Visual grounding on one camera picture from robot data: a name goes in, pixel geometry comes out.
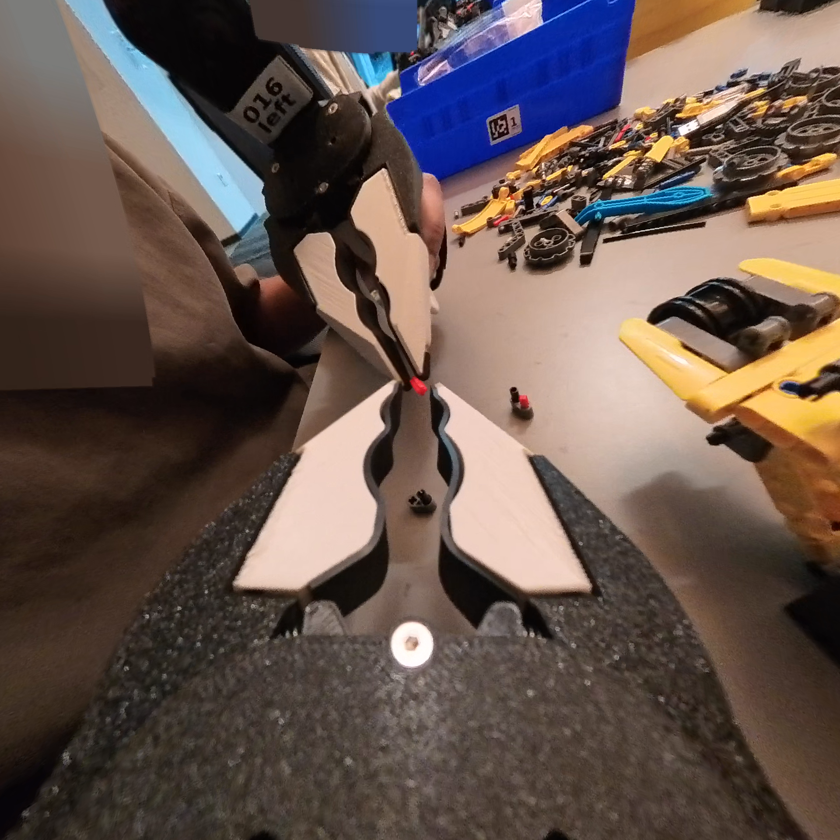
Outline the long yellow toy beam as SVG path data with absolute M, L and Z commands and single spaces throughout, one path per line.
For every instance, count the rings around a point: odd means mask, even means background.
M 839 179 L 772 190 L 748 199 L 745 212 L 750 224 L 812 217 L 839 211 Z

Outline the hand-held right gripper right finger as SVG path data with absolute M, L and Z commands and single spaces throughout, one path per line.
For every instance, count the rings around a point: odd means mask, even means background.
M 532 452 L 445 385 L 431 396 L 451 463 L 442 525 L 455 556 L 513 596 L 591 594 Z

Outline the person's left forearm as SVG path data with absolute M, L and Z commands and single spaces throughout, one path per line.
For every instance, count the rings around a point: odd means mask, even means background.
M 281 277 L 259 278 L 248 337 L 261 350 L 288 360 L 318 343 L 327 325 L 312 303 Z

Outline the blue plastic storage bin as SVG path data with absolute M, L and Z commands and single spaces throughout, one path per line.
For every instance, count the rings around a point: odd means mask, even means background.
M 440 80 L 406 70 L 387 111 L 440 180 L 572 128 L 620 103 L 635 5 L 544 2 L 540 26 Z

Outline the yellow toy brick vehicle model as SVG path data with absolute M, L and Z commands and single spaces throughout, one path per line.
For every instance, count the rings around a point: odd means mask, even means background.
M 626 320 L 619 339 L 722 446 L 756 469 L 817 568 L 786 607 L 836 663 L 839 646 L 838 275 L 747 259 Z

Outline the pile of toy brick parts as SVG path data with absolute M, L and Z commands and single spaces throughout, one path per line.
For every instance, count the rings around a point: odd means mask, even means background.
M 563 227 L 591 264 L 606 237 L 707 221 L 838 165 L 838 66 L 736 70 L 724 83 L 601 124 L 562 127 L 522 152 L 488 195 L 455 212 L 458 246 L 483 230 L 499 261 L 526 265 L 539 231 Z

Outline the clear plastic bag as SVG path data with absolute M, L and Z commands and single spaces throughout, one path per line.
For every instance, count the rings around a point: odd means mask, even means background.
M 425 87 L 542 23 L 542 1 L 494 2 L 436 42 L 428 56 L 412 67 L 413 84 L 417 88 Z

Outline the brown cardboard box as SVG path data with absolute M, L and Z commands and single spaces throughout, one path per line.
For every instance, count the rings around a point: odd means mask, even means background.
M 636 1 L 626 58 L 666 46 L 757 1 Z

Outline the black toy wheel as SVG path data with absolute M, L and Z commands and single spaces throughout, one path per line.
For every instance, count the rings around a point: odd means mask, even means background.
M 539 231 L 524 249 L 528 267 L 547 270 L 566 262 L 574 252 L 578 238 L 565 227 L 550 227 Z

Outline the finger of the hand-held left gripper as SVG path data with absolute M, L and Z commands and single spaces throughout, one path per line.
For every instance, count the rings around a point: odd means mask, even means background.
M 374 278 L 381 308 L 369 327 L 402 378 L 426 382 L 432 345 L 433 293 L 427 247 L 405 220 L 390 173 L 381 169 L 365 181 L 350 214 L 355 230 L 373 248 Z
M 322 320 L 357 354 L 394 382 L 402 378 L 372 330 L 361 320 L 356 294 L 341 281 L 329 233 L 308 234 L 294 249 L 303 279 Z

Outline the person's left hand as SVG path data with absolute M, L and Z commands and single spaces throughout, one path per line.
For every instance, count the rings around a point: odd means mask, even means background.
M 439 288 L 448 262 L 448 240 L 443 189 L 438 179 L 423 173 L 420 214 L 421 237 L 427 247 L 429 286 Z

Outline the long black toy rack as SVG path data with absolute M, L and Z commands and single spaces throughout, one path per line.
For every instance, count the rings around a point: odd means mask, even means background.
M 642 230 L 635 230 L 633 232 L 625 232 L 614 236 L 606 237 L 602 240 L 604 244 L 625 242 L 635 238 L 645 238 L 657 235 L 667 235 L 673 233 L 680 233 L 688 230 L 702 229 L 707 225 L 707 222 L 698 220 L 686 223 L 671 224 L 659 227 L 649 227 Z

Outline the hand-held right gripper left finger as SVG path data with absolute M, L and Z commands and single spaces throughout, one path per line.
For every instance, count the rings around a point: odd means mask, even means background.
M 237 572 L 237 592 L 358 607 L 385 579 L 381 485 L 403 391 L 385 385 L 307 441 Z

